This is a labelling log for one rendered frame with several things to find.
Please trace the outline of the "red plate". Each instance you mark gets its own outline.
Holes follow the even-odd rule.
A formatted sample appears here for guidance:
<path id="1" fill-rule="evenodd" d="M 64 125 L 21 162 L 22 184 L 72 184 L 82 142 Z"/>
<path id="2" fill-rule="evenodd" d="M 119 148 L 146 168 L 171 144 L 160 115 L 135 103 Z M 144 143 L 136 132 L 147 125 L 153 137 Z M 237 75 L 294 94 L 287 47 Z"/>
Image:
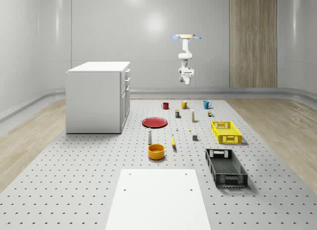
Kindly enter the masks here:
<path id="1" fill-rule="evenodd" d="M 162 128 L 167 124 L 167 120 L 161 117 L 148 117 L 142 121 L 142 125 L 148 128 Z"/>

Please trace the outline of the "yellow basket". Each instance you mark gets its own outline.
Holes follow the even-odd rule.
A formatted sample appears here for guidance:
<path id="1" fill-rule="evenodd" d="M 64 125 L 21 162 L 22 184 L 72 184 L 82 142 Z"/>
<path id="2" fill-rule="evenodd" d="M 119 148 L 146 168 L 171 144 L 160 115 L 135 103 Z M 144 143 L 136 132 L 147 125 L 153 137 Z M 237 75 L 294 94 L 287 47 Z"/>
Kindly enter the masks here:
<path id="1" fill-rule="evenodd" d="M 211 121 L 211 130 L 219 143 L 242 142 L 242 134 L 231 121 Z"/>

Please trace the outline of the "yellow bowl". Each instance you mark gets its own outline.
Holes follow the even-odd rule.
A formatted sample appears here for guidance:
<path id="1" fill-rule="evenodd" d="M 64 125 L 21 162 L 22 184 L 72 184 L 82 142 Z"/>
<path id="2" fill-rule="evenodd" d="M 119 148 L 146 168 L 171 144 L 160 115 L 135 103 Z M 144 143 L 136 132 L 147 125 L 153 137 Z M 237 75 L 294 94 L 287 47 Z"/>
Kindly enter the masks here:
<path id="1" fill-rule="evenodd" d="M 153 160 L 160 160 L 165 157 L 164 146 L 151 144 L 148 146 L 148 157 Z"/>

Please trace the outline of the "white cabinet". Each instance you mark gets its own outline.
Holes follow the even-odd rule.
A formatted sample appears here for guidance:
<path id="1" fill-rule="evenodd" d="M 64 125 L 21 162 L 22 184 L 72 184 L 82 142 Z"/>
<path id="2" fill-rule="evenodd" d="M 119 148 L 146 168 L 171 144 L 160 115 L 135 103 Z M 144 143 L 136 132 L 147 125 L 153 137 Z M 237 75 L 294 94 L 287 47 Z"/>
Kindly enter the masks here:
<path id="1" fill-rule="evenodd" d="M 130 111 L 130 62 L 86 62 L 66 72 L 66 132 L 120 134 Z"/>

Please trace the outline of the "dark grey basket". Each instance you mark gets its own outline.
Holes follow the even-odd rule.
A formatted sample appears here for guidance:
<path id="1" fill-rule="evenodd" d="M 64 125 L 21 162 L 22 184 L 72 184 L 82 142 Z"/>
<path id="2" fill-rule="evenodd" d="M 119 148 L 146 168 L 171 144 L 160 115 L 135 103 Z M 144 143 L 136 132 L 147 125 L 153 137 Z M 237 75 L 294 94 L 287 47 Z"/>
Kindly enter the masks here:
<path id="1" fill-rule="evenodd" d="M 215 185 L 241 187 L 248 185 L 248 174 L 231 149 L 205 149 L 205 158 Z"/>

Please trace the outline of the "white board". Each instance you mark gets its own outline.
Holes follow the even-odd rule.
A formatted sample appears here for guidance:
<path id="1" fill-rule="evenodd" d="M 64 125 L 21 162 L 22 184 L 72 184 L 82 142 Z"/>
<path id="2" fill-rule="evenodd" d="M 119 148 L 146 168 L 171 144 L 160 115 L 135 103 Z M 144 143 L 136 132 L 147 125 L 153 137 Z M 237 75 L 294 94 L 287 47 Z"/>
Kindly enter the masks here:
<path id="1" fill-rule="evenodd" d="M 211 230 L 194 169 L 123 169 L 106 230 Z"/>

